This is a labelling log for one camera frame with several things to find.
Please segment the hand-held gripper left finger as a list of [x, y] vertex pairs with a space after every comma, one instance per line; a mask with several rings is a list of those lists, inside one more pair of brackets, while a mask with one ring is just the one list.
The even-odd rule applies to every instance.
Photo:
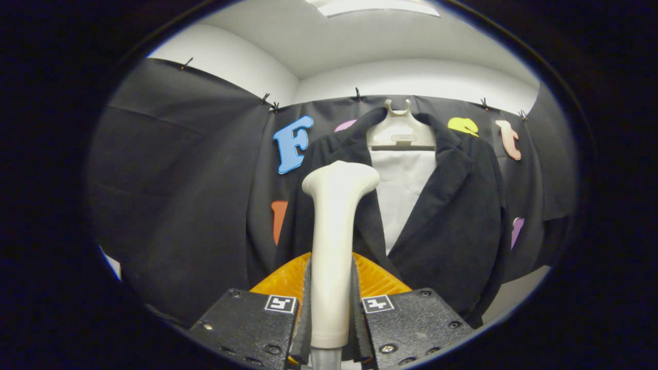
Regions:
[[298, 369], [310, 352], [310, 253], [250, 290], [231, 288], [188, 331], [204, 349], [251, 369]]

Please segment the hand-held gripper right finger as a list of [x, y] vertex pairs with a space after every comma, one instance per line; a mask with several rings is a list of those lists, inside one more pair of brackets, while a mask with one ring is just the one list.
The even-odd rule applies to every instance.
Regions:
[[413, 290], [359, 254], [352, 288], [353, 360], [364, 369], [411, 367], [474, 332], [434, 290]]

